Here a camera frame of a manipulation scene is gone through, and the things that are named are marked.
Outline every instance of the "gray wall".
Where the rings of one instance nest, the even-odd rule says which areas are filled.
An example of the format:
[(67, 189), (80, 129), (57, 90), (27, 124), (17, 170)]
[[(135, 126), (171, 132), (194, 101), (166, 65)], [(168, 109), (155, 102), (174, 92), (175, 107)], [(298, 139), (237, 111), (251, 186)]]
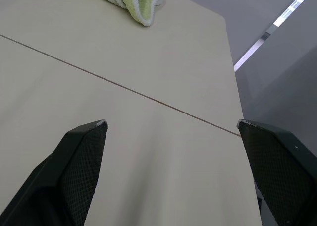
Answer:
[(306, 0), (236, 72), (244, 118), (293, 132), (317, 156), (317, 0)]
[(223, 16), (234, 64), (294, 0), (192, 0)]

